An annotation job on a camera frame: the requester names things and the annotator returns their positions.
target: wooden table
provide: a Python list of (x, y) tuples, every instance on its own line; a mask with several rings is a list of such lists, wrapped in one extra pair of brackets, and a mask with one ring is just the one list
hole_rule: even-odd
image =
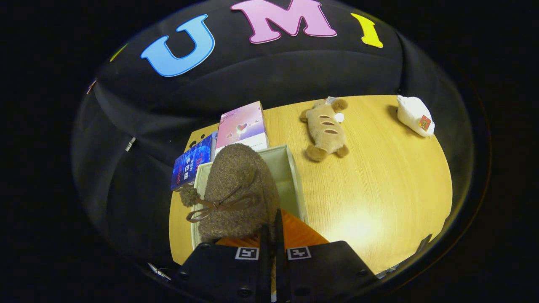
[[(312, 101), (264, 110), (269, 144), (288, 144), (294, 155), (309, 225), (330, 242), (348, 242), (377, 274), (414, 254), (429, 234), (434, 238), (440, 232), (451, 209), (451, 176), (436, 136), (423, 138), (398, 121), (396, 96), (343, 99), (349, 103), (342, 122), (348, 156), (329, 155), (320, 163), (305, 157), (311, 138), (299, 116)], [(189, 142), (217, 128), (197, 130)], [(193, 251), (185, 220), (189, 211), (173, 193), (169, 237), (179, 264)]]

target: yellow letter i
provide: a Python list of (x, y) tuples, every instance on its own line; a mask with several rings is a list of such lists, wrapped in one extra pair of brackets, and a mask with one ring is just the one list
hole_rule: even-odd
[(384, 47), (382, 42), (378, 40), (378, 34), (374, 29), (374, 22), (355, 13), (350, 14), (360, 22), (361, 29), (363, 29), (363, 37), (361, 38), (361, 41), (363, 41), (363, 43), (380, 48)]

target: orange object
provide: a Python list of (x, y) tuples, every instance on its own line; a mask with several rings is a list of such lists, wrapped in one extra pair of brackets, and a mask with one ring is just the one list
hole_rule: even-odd
[[(294, 217), (286, 210), (281, 209), (282, 230), (285, 238), (285, 249), (302, 246), (312, 246), (329, 243), (302, 220)], [(221, 238), (216, 242), (218, 245), (235, 247), (260, 247), (258, 234), (247, 238)]]

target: pink box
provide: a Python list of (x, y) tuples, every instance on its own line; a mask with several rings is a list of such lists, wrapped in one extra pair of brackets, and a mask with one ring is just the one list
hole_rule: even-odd
[(254, 150), (270, 147), (260, 101), (221, 115), (215, 155), (223, 147), (234, 143), (245, 144)]

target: bread plush toy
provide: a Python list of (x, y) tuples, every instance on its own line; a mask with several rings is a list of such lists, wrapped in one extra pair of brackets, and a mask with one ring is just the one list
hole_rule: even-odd
[(347, 107), (348, 103), (343, 99), (337, 99), (331, 104), (321, 99), (314, 102), (313, 108), (301, 113), (300, 120), (307, 122), (315, 142), (315, 145), (307, 147), (307, 156), (311, 160), (320, 162), (332, 153), (339, 157), (348, 155), (344, 130), (335, 119), (335, 114)]

